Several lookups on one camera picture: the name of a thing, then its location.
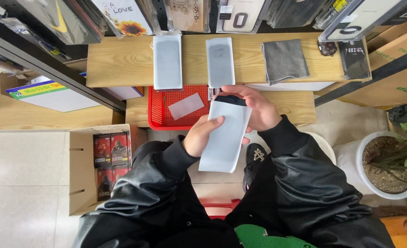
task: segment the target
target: red plastic tray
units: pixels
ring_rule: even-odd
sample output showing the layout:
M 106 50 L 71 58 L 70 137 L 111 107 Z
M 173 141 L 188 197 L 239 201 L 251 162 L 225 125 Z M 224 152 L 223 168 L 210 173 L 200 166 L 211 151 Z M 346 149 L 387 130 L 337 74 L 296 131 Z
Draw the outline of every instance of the red plastic tray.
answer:
M 189 115 L 174 120 L 168 106 L 199 93 L 204 104 L 203 108 Z M 152 86 L 148 87 L 148 125 L 157 131 L 190 130 L 202 115 L 209 113 L 208 86 L 184 86 L 184 91 L 157 92 Z

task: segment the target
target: microfiber cloth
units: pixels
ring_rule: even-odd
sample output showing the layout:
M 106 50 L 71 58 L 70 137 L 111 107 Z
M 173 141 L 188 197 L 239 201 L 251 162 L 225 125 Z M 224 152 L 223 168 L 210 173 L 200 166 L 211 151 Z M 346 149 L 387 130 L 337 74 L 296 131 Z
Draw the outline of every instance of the microfiber cloth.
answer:
M 265 42 L 261 48 L 265 60 L 265 79 L 270 86 L 288 79 L 304 79 L 310 75 L 300 39 Z

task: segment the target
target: right hand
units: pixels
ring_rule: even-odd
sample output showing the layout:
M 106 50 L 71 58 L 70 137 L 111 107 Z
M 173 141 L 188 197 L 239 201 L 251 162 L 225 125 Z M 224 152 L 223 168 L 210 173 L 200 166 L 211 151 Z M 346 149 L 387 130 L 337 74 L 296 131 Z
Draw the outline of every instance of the right hand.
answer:
M 282 120 L 275 105 L 256 89 L 245 85 L 224 85 L 217 95 L 235 95 L 245 99 L 246 105 L 252 109 L 248 126 L 259 132 L 275 127 Z

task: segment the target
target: left hand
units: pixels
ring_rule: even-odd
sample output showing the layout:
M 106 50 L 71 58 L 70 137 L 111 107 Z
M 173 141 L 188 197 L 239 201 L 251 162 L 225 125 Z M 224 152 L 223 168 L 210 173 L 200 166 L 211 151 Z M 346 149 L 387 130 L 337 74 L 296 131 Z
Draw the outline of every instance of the left hand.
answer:
M 201 116 L 201 118 L 191 127 L 185 139 L 182 141 L 182 145 L 190 156 L 199 158 L 204 151 L 208 140 L 210 139 L 210 133 L 222 126 L 225 118 L 219 116 L 216 119 L 208 120 L 208 115 Z M 246 128 L 246 132 L 250 133 L 251 127 Z M 243 137 L 242 144 L 248 144 L 249 138 Z

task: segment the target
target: wooden shelf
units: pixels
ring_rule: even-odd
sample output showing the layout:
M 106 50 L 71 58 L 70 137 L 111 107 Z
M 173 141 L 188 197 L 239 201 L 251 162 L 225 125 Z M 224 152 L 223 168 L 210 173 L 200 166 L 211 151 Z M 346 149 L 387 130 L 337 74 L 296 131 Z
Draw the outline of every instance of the wooden shelf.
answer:
M 0 93 L 0 130 L 76 129 L 123 123 L 124 117 L 104 106 L 62 113 L 14 100 Z
M 262 94 L 294 125 L 317 122 L 312 91 L 262 91 Z M 147 119 L 148 87 L 144 87 L 144 97 L 127 100 L 125 123 L 148 127 Z
M 232 37 L 234 70 L 237 83 L 264 83 L 265 65 L 260 48 L 262 42 L 301 39 L 303 54 L 311 76 L 287 82 L 345 81 L 340 54 L 320 54 L 320 33 L 277 34 L 196 34 L 182 37 L 182 77 L 184 85 L 208 84 L 205 40 Z M 152 86 L 153 37 L 118 39 L 104 37 L 100 44 L 89 45 L 87 62 L 88 87 Z

